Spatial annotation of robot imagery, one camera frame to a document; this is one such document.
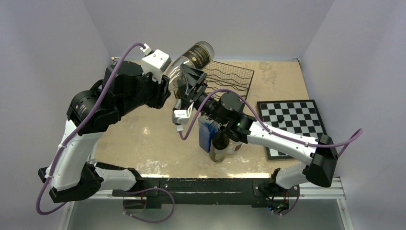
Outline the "clear glass bottle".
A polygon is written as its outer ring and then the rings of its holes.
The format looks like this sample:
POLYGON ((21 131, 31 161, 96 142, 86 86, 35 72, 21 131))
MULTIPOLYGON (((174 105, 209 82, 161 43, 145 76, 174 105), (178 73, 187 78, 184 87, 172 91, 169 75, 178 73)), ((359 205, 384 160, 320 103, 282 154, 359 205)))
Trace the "clear glass bottle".
POLYGON ((191 68, 203 69, 214 58, 214 48, 206 41, 199 41, 190 47, 185 53, 173 61, 166 70, 169 77, 169 90, 175 91, 179 86, 186 83, 181 70, 181 64, 191 68))

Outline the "black wire wine rack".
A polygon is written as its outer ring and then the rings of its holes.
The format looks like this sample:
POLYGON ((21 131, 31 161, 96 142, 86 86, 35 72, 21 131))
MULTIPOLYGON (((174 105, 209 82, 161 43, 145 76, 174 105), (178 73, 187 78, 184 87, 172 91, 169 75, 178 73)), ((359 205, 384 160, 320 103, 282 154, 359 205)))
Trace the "black wire wine rack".
POLYGON ((207 74, 206 92, 229 89, 247 98, 255 71, 223 62, 212 61, 203 71, 207 74))

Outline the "blue square glass bottle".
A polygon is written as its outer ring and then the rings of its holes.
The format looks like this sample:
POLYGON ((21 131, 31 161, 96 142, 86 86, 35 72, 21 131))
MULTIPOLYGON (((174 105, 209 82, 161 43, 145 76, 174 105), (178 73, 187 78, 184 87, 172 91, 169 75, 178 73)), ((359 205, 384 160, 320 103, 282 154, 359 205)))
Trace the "blue square glass bottle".
POLYGON ((218 131, 219 124, 211 118, 202 115, 198 119, 199 146, 207 153, 210 152, 211 140, 218 131))

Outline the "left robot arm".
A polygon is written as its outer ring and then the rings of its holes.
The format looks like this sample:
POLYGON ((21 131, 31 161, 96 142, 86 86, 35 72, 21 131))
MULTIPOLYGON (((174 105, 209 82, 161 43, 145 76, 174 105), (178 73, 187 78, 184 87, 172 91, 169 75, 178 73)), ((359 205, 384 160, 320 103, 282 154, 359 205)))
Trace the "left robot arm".
POLYGON ((140 65, 125 61, 114 75, 100 105, 97 100, 113 73, 114 65, 106 68, 104 77, 76 94, 67 111, 63 151, 56 165, 38 171, 43 182, 52 173, 49 195, 55 203, 81 201, 98 191, 122 190, 137 196, 144 189, 144 179, 134 168, 124 168, 90 158, 99 139, 110 125, 138 107, 163 107, 170 96, 169 78, 161 82, 140 65))

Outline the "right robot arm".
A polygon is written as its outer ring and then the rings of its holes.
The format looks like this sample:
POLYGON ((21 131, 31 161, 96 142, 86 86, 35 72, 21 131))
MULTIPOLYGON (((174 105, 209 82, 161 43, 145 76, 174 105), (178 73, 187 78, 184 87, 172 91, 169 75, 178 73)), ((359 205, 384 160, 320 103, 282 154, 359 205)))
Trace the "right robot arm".
POLYGON ((325 133, 317 137, 301 136, 268 125, 257 114, 244 113, 249 104, 229 89, 221 89, 222 96, 216 100, 205 92, 206 73, 200 69, 180 64, 177 74, 175 90, 178 100, 174 106, 173 123, 182 125, 177 118, 177 109, 182 114, 196 109, 198 115, 206 115, 224 125, 224 135, 235 142, 264 146, 299 160, 297 165, 274 171, 269 189, 275 195, 306 182, 320 187, 331 186, 339 156, 330 136, 325 133))

